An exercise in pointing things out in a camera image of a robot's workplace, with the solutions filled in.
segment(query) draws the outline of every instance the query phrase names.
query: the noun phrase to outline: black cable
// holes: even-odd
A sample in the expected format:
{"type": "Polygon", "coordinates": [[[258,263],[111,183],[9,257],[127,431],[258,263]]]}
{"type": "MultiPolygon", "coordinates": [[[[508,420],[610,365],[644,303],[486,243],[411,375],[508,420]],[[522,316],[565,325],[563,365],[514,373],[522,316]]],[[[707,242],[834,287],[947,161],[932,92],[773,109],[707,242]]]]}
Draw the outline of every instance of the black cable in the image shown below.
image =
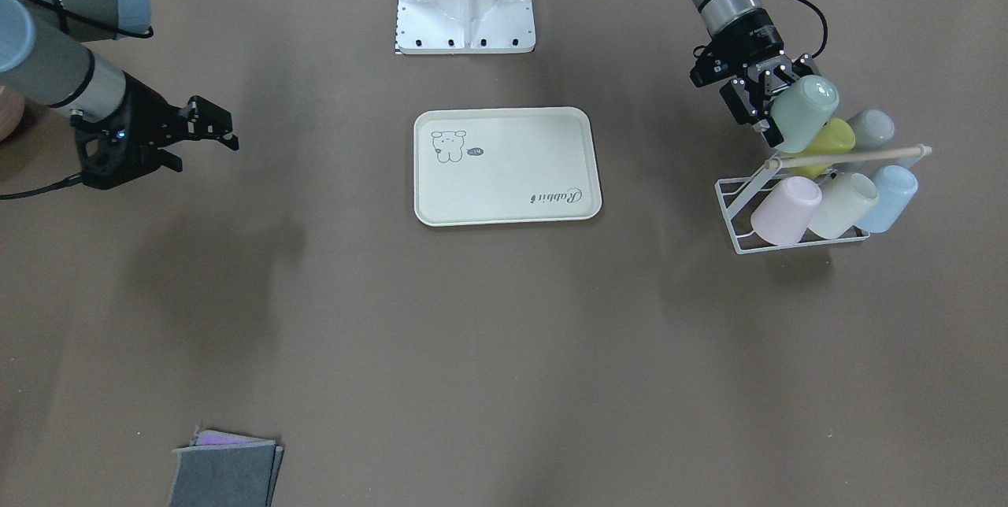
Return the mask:
{"type": "Polygon", "coordinates": [[[813,4],[813,2],[810,2],[808,0],[794,0],[794,1],[799,2],[802,5],[806,5],[809,9],[812,9],[812,11],[815,12],[815,15],[817,15],[820,20],[822,20],[823,22],[823,43],[820,45],[818,50],[812,52],[812,58],[817,58],[818,55],[823,54],[823,51],[826,50],[826,43],[830,39],[830,25],[827,23],[826,15],[823,14],[820,8],[815,7],[815,4],[813,4]]]}
{"type": "Polygon", "coordinates": [[[108,30],[108,32],[110,33],[122,34],[122,36],[124,37],[133,37],[134,39],[149,39],[149,37],[154,36],[154,27],[147,27],[146,33],[131,33],[129,32],[129,30],[122,30],[119,27],[106,25],[105,23],[102,23],[101,20],[90,19],[87,16],[78,15],[76,12],[67,11],[66,9],[62,9],[57,5],[51,4],[51,2],[47,2],[44,0],[24,0],[24,1],[33,2],[33,4],[39,5],[39,7],[49,9],[49,11],[57,12],[60,15],[69,16],[71,19],[74,20],[80,20],[80,22],[85,23],[85,25],[91,25],[92,27],[96,27],[96,29],[108,30]]]}
{"type": "Polygon", "coordinates": [[[81,183],[81,173],[76,173],[72,176],[68,176],[60,181],[53,181],[52,184],[48,186],[42,186],[40,188],[35,188],[34,191],[28,191],[27,193],[18,193],[16,195],[0,195],[0,201],[17,201],[20,199],[28,199],[32,196],[44,195],[45,193],[50,193],[53,191],[61,191],[61,188],[70,188],[76,184],[81,183]]]}

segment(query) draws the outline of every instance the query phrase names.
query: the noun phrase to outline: brown table surface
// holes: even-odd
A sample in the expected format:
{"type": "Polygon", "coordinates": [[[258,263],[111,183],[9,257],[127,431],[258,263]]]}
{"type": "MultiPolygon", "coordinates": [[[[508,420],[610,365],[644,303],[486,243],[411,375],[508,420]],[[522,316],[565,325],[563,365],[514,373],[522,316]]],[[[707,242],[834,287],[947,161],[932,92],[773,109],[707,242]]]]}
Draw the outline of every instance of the brown table surface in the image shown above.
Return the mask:
{"type": "MultiPolygon", "coordinates": [[[[936,152],[890,233],[738,256],[712,186],[765,151],[690,85],[689,0],[535,0],[482,57],[394,55],[396,0],[152,0],[93,48],[242,149],[0,206],[0,504],[162,505],[203,425],[282,441],[277,507],[1004,505],[1008,0],[812,1],[841,115],[936,152]],[[501,106],[588,113],[598,218],[416,220],[413,121],[501,106]]],[[[67,127],[3,193],[76,170],[67,127]]]]}

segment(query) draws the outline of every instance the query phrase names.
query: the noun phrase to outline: white wire rack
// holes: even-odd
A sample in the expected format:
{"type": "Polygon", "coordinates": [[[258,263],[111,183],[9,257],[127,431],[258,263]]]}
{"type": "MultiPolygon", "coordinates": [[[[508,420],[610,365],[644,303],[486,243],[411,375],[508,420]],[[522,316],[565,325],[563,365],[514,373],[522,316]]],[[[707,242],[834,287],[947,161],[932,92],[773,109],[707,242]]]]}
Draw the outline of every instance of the white wire rack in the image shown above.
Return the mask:
{"type": "MultiPolygon", "coordinates": [[[[798,166],[823,165],[823,163],[846,163],[875,160],[899,159],[900,165],[910,168],[920,159],[930,155],[932,148],[927,145],[917,145],[904,149],[890,149],[890,151],[876,151],[871,153],[849,153],[845,155],[817,155],[802,156],[802,158],[784,159],[779,155],[770,156],[759,170],[748,178],[722,178],[714,184],[718,196],[718,204],[721,207],[721,215],[725,219],[725,227],[728,229],[728,237],[735,248],[735,253],[745,255],[748,253],[762,253],[767,251],[779,251],[783,249],[795,249],[802,246],[824,246],[844,243],[863,242],[871,237],[871,234],[857,228],[850,228],[835,240],[824,240],[816,234],[805,232],[801,241],[791,246],[770,245],[756,235],[749,224],[753,210],[763,202],[763,199],[770,193],[778,180],[787,177],[787,174],[779,174],[782,169],[798,166]]],[[[833,171],[829,170],[821,177],[821,181],[831,177],[833,171]]]]}

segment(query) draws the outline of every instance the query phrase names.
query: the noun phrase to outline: pink object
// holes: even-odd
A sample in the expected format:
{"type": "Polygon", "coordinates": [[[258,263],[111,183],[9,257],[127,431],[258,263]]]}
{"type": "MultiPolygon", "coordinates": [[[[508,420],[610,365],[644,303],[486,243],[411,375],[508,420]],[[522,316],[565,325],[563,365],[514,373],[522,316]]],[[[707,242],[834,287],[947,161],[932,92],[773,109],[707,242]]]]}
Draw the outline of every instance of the pink object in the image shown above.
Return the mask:
{"type": "Polygon", "coordinates": [[[773,187],[753,213],[753,231],[767,243],[790,246],[801,241],[823,202],[823,193],[804,176],[789,176],[773,187]]]}
{"type": "Polygon", "coordinates": [[[252,436],[243,436],[241,434],[232,434],[230,432],[221,432],[219,430],[201,430],[197,433],[195,445],[198,447],[227,446],[261,441],[264,440],[262,438],[253,438],[252,436]]]}
{"type": "Polygon", "coordinates": [[[0,141],[17,129],[24,116],[24,97],[10,88],[0,85],[0,141]]]}

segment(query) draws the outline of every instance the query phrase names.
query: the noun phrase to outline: tray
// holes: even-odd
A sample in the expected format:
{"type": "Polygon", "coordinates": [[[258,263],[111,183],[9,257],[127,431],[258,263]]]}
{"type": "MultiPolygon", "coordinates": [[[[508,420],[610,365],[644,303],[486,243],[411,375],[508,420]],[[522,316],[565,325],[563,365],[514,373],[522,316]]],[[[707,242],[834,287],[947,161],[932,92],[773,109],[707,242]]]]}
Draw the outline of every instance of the tray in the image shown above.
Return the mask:
{"type": "Polygon", "coordinates": [[[602,188],[577,108],[427,112],[413,126],[413,208],[427,226],[590,220],[602,188]]]}

